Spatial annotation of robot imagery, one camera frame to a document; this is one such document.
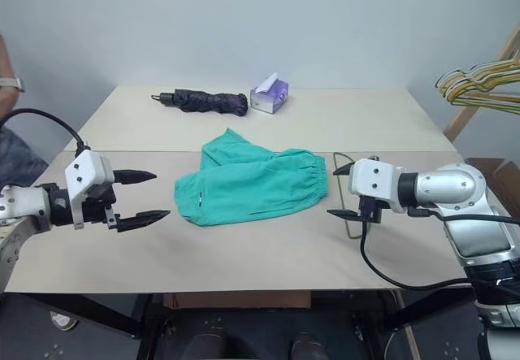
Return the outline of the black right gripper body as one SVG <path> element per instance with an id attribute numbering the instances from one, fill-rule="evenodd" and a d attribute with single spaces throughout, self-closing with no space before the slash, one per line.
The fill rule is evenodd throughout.
<path id="1" fill-rule="evenodd" d="M 359 198 L 358 210 L 362 222 L 380 223 L 383 208 L 383 202 L 375 197 L 360 196 Z"/>

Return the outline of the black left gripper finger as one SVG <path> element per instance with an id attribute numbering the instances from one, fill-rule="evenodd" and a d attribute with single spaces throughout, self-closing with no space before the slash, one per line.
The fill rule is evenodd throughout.
<path id="1" fill-rule="evenodd" d="M 117 218 L 117 232 L 126 232 L 138 228 L 144 228 L 152 223 L 168 216 L 171 212 L 169 210 L 150 210 L 139 212 L 131 218 L 121 219 Z"/>
<path id="2" fill-rule="evenodd" d="M 114 170 L 113 174 L 115 184 L 139 184 L 157 178 L 154 173 L 138 170 Z"/>

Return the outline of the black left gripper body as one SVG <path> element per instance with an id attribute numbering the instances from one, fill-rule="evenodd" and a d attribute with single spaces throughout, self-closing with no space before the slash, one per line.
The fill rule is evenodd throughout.
<path id="1" fill-rule="evenodd" d="M 104 223 L 109 229 L 118 228 L 119 216 L 112 206 L 116 203 L 113 187 L 108 187 L 99 197 L 87 197 L 82 202 L 83 220 L 85 223 Z"/>

